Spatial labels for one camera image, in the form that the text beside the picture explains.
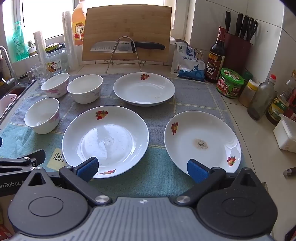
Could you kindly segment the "plate with food stain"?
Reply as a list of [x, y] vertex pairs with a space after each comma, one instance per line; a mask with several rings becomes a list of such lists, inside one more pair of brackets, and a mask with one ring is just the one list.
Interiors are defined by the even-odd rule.
[[202, 111], [184, 111], [171, 118], [164, 131], [164, 143], [171, 160], [186, 174], [190, 159], [228, 173], [236, 172], [242, 159], [233, 130], [221, 119]]

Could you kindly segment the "large white plate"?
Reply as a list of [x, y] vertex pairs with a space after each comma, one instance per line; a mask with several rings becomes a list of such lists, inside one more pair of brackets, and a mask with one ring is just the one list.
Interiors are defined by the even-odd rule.
[[120, 106], [99, 106], [77, 116], [62, 139], [65, 161], [73, 167], [91, 157], [99, 161], [94, 178], [118, 176], [134, 167], [149, 145], [149, 130], [134, 111]]

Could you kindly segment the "floral white bowl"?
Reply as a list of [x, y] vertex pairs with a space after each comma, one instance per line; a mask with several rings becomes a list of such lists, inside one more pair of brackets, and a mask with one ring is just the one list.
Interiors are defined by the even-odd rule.
[[60, 103], [55, 98], [45, 98], [34, 103], [25, 114], [25, 125], [35, 133], [45, 135], [53, 131], [59, 121]]
[[103, 78], [100, 75], [88, 74], [75, 78], [67, 86], [67, 91], [75, 102], [89, 104], [100, 97]]

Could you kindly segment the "santoku kitchen knife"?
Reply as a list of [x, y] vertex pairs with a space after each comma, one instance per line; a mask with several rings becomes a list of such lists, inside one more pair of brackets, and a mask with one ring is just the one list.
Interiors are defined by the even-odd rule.
[[[115, 41], [101, 41], [95, 43], [90, 51], [112, 53], [115, 47]], [[115, 53], [135, 53], [136, 48], [142, 48], [147, 50], [165, 50], [165, 45], [154, 42], [137, 42], [132, 41], [120, 41], [118, 42]]]

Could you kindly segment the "white plastic colander basket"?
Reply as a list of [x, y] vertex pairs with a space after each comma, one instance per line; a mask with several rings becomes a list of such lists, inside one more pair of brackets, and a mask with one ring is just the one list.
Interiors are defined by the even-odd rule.
[[13, 101], [17, 98], [15, 93], [7, 94], [0, 100], [0, 115], [2, 116], [4, 112], [8, 109], [8, 107], [13, 103]]

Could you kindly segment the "metal faucet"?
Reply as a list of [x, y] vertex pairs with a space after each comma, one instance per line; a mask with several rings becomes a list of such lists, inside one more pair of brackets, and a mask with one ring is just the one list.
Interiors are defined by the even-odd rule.
[[17, 85], [19, 83], [19, 80], [18, 80], [18, 77], [15, 73], [15, 71], [13, 70], [13, 67], [12, 67], [12, 64], [10, 62], [10, 58], [8, 56], [8, 53], [7, 53], [7, 50], [4, 46], [0, 46], [0, 50], [1, 50], [1, 54], [2, 56], [4, 57], [5, 59], [5, 62], [6, 62], [6, 65], [9, 69], [9, 72], [10, 72], [10, 76], [11, 78], [6, 82], [7, 85]]

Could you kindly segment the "white plastic box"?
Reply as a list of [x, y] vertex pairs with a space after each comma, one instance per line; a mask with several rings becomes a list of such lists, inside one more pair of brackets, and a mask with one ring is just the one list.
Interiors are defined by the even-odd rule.
[[281, 150], [296, 153], [296, 123], [281, 115], [281, 119], [273, 130], [278, 147]]

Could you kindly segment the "clear drinking glass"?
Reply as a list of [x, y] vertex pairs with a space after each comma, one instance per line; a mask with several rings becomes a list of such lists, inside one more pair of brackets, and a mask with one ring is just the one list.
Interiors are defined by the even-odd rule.
[[39, 85], [42, 85], [50, 78], [47, 66], [44, 63], [37, 63], [31, 67], [31, 72]]

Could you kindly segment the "oil bottle yellow label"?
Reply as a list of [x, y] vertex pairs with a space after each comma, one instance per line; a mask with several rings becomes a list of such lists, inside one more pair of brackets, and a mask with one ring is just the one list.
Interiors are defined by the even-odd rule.
[[295, 99], [295, 69], [292, 72], [290, 80], [285, 83], [285, 87], [282, 92], [278, 93], [269, 105], [266, 117], [274, 125], [276, 125], [280, 119], [281, 114], [284, 114], [288, 110], [289, 106]]

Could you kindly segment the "green lid spice jar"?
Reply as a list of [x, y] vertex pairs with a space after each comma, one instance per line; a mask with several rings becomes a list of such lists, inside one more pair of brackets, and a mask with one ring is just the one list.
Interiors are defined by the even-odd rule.
[[241, 87], [240, 93], [243, 92], [244, 88], [248, 84], [248, 81], [253, 79], [253, 75], [249, 71], [245, 70], [242, 74], [242, 78], [244, 79], [244, 84]]

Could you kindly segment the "blue white salt bag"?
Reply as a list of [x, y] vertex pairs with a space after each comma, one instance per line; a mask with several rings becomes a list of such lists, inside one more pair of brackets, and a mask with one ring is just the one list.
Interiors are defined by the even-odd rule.
[[177, 75], [178, 78], [204, 82], [205, 62], [203, 53], [192, 48], [186, 41], [177, 39], [171, 74]]

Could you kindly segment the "short plastic wrap roll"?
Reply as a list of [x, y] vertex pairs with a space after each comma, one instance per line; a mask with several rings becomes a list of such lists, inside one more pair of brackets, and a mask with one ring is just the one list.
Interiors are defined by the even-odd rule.
[[47, 60], [47, 53], [45, 51], [45, 40], [43, 39], [42, 33], [40, 31], [34, 32], [33, 35], [39, 61], [45, 64]]

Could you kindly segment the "dark vinegar bottle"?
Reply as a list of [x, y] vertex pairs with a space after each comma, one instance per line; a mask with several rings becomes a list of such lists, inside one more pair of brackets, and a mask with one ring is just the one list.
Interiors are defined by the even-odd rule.
[[211, 47], [208, 61], [205, 69], [205, 79], [208, 82], [216, 83], [225, 58], [225, 41], [226, 29], [219, 27], [216, 43]]

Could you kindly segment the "dark red knife block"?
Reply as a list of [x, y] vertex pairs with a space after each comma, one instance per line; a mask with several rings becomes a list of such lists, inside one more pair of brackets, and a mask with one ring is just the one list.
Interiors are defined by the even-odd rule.
[[229, 33], [231, 12], [226, 11], [225, 17], [225, 59], [223, 67], [242, 74], [251, 49], [251, 39], [257, 31], [258, 22], [248, 15], [238, 14], [235, 34]]

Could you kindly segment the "orange cooking wine jug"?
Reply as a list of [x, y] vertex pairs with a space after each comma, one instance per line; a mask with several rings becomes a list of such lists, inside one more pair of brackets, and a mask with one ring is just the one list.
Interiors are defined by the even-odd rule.
[[72, 13], [72, 32], [74, 44], [82, 45], [84, 38], [84, 26], [86, 13], [84, 12], [85, 1], [79, 1], [78, 5], [74, 8]]

